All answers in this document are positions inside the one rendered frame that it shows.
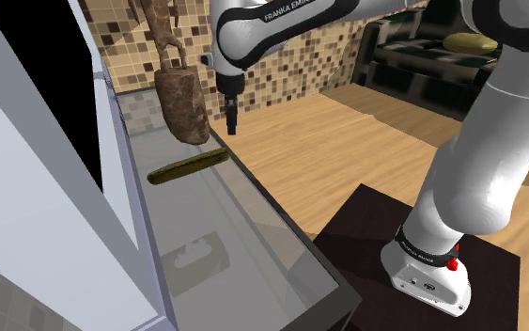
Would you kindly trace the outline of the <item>glass top dark table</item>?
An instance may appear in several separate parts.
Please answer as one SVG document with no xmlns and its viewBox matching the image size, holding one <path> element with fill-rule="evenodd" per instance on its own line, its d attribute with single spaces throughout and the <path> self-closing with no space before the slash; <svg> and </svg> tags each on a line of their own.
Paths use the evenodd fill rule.
<svg viewBox="0 0 529 331">
<path fill-rule="evenodd" d="M 349 331 L 360 296 L 237 156 L 142 190 L 179 331 Z"/>
</svg>

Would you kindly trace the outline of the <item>olive green folding knife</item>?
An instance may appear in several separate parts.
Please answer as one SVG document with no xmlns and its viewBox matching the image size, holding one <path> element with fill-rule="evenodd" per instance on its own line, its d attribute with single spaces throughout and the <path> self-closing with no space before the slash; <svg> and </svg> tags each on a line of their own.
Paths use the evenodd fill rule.
<svg viewBox="0 0 529 331">
<path fill-rule="evenodd" d="M 229 153 L 225 148 L 210 150 L 153 170 L 148 173 L 147 180 L 153 185 L 159 185 L 221 164 L 228 159 Z"/>
</svg>

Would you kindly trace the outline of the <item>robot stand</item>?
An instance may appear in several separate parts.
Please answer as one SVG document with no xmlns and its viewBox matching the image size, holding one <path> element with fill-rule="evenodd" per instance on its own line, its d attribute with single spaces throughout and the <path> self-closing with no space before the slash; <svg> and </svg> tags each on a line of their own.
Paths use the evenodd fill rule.
<svg viewBox="0 0 529 331">
<path fill-rule="evenodd" d="M 521 260 L 475 236 L 460 242 L 472 298 L 455 318 L 393 288 L 381 249 L 394 238 L 411 206 L 360 185 L 314 243 L 361 295 L 344 331 L 518 331 Z"/>
</svg>

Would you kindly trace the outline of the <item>dark green sofa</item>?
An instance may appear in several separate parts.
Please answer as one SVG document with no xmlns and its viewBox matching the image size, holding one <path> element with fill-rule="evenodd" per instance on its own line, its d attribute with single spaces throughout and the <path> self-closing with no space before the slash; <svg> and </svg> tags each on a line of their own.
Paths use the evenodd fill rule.
<svg viewBox="0 0 529 331">
<path fill-rule="evenodd" d="M 529 144 L 529 0 L 430 0 L 369 24 L 366 87 Z"/>
</svg>

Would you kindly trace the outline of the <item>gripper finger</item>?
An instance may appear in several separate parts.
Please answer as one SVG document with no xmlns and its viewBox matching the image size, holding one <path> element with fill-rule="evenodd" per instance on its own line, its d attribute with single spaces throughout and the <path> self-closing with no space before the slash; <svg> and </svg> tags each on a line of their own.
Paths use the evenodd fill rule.
<svg viewBox="0 0 529 331">
<path fill-rule="evenodd" d="M 235 135 L 238 120 L 238 100 L 236 95 L 225 97 L 226 129 L 228 135 Z"/>
</svg>

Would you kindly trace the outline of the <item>brown carved wooden statue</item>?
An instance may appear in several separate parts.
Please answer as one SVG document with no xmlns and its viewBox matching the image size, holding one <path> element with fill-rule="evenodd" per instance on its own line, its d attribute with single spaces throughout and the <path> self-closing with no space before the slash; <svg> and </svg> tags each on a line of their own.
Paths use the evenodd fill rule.
<svg viewBox="0 0 529 331">
<path fill-rule="evenodd" d="M 187 64 L 185 48 L 172 28 L 179 25 L 176 0 L 128 0 L 135 19 L 142 9 L 158 52 L 154 84 L 163 119 L 176 139 L 190 145 L 209 140 L 210 123 L 197 71 Z"/>
</svg>

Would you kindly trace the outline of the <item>white framed window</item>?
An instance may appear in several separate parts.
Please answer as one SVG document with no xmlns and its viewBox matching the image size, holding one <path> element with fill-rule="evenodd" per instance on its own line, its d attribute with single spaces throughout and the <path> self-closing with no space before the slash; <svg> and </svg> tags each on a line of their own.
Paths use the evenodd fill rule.
<svg viewBox="0 0 529 331">
<path fill-rule="evenodd" d="M 64 105 L 92 115 L 94 177 L 0 28 L 0 275 L 80 331 L 179 331 L 132 146 L 109 71 L 79 0 L 67 13 L 85 52 L 84 93 Z"/>
</svg>

